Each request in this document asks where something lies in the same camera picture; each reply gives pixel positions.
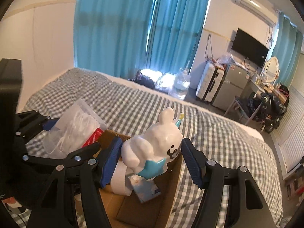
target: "black tv screen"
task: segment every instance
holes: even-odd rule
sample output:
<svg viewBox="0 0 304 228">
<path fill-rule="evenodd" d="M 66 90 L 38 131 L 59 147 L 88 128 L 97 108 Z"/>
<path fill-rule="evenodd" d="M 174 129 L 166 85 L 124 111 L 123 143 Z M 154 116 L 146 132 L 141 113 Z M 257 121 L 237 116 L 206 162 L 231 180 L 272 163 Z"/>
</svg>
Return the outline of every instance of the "black tv screen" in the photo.
<svg viewBox="0 0 304 228">
<path fill-rule="evenodd" d="M 242 54 L 260 68 L 263 66 L 268 53 L 267 47 L 241 29 L 237 31 L 232 50 Z"/>
</svg>

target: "white suitcase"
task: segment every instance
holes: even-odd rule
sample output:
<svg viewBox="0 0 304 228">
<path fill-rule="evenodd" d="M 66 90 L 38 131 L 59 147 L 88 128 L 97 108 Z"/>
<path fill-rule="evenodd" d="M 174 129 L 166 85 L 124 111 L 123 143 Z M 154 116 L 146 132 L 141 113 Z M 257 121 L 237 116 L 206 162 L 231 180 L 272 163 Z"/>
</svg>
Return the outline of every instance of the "white suitcase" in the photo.
<svg viewBox="0 0 304 228">
<path fill-rule="evenodd" d="M 196 90 L 196 96 L 202 101 L 211 102 L 224 75 L 224 70 L 207 63 Z"/>
</svg>

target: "bed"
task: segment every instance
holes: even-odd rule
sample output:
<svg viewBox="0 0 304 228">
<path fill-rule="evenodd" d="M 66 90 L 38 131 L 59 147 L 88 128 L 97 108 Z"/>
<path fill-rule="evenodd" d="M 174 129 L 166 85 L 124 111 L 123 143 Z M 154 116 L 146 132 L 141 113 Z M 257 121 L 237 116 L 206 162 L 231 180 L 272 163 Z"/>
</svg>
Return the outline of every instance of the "bed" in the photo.
<svg viewBox="0 0 304 228">
<path fill-rule="evenodd" d="M 275 223 L 278 225 L 281 221 L 282 193 L 275 157 L 258 131 L 136 83 L 79 68 L 68 70 L 34 93 L 24 110 L 39 110 L 43 115 L 60 117 L 79 98 L 85 100 L 110 129 L 129 136 L 143 133 L 166 107 L 172 107 L 175 116 L 183 112 L 180 130 L 184 137 L 189 137 L 207 158 L 224 167 L 247 166 Z M 47 157 L 41 145 L 45 134 L 41 132 L 27 144 L 30 155 Z M 203 191 L 192 183 L 183 162 L 168 227 L 190 227 L 202 196 Z M 228 187 L 224 187 L 218 228 L 224 226 L 227 203 Z M 27 220 L 29 214 L 28 210 L 22 218 Z M 16 215 L 13 218 L 21 223 Z M 82 217 L 79 222 L 85 226 Z"/>
</svg>

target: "white louvered door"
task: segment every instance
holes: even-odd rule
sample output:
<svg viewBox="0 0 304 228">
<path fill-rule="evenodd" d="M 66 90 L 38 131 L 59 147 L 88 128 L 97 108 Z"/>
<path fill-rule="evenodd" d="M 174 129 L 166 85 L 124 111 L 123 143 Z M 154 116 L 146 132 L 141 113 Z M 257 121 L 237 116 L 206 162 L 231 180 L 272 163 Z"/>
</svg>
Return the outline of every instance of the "white louvered door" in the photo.
<svg viewBox="0 0 304 228">
<path fill-rule="evenodd" d="M 289 88 L 287 113 L 278 129 L 273 131 L 279 143 L 287 172 L 304 156 L 304 55 L 300 55 L 298 67 Z"/>
</svg>

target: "chair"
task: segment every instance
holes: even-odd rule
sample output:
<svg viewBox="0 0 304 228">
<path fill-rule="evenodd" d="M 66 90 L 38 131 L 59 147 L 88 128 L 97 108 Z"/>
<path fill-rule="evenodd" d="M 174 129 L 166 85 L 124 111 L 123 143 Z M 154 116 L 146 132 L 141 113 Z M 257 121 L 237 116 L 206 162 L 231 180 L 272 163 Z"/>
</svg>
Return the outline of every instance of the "chair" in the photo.
<svg viewBox="0 0 304 228">
<path fill-rule="evenodd" d="M 248 107 L 248 99 L 247 98 L 240 98 L 240 97 L 235 97 L 234 100 L 232 101 L 231 105 L 229 106 L 229 108 L 227 109 L 227 111 L 225 112 L 224 116 L 226 116 L 228 114 L 228 112 L 231 110 L 231 108 L 234 108 L 235 110 L 240 109 L 242 116 L 240 117 L 239 121 L 245 117 L 247 119 L 247 121 L 245 122 L 245 125 L 247 125 L 257 114 L 257 112 L 259 111 L 260 107 L 262 106 L 262 102 L 261 104 L 256 108 L 256 110 L 254 111 L 254 113 L 252 113 Z"/>
</svg>

